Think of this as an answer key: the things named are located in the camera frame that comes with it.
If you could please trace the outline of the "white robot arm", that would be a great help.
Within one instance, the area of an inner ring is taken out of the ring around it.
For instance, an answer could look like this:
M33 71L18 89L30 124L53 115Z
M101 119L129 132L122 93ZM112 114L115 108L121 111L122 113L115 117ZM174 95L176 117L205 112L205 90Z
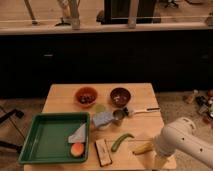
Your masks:
M164 125L153 139L156 153L170 157L180 150L213 169L213 145L195 137L195 130L194 122L186 117Z

